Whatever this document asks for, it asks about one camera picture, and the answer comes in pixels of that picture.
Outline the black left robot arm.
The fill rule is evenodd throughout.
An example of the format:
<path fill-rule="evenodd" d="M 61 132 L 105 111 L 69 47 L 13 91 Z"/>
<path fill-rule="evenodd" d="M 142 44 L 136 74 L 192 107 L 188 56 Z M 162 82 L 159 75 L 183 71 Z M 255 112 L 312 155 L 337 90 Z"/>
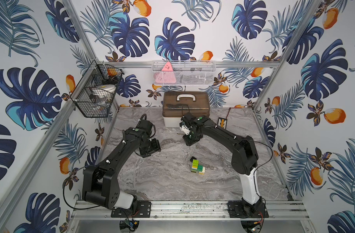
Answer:
<path fill-rule="evenodd" d="M 155 125 L 143 114 L 135 127 L 122 131 L 122 140 L 116 148 L 101 162 L 86 165 L 83 169 L 82 199 L 91 203 L 92 207 L 77 208 L 71 206 L 62 190 L 65 204 L 74 210 L 89 210 L 104 207 L 108 210 L 119 211 L 126 217 L 136 216 L 140 211 L 136 196 L 121 191 L 118 175 L 126 161 L 133 153 L 146 158 L 161 151 L 159 141 L 154 138 Z"/>

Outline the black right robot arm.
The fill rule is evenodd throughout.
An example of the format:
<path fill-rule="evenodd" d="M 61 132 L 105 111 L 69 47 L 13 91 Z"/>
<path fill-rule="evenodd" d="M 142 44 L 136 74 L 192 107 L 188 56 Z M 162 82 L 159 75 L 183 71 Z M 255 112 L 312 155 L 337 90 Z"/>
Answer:
<path fill-rule="evenodd" d="M 239 136 L 219 126 L 207 116 L 194 116 L 182 112 L 180 129 L 184 132 L 183 140 L 187 146 L 192 146 L 208 136 L 223 145 L 232 153 L 231 166 L 239 174 L 242 185 L 242 198 L 240 201 L 228 202 L 229 215 L 238 218 L 268 217 L 265 199 L 259 194 L 257 170 L 259 155 L 256 141 L 250 136 Z"/>

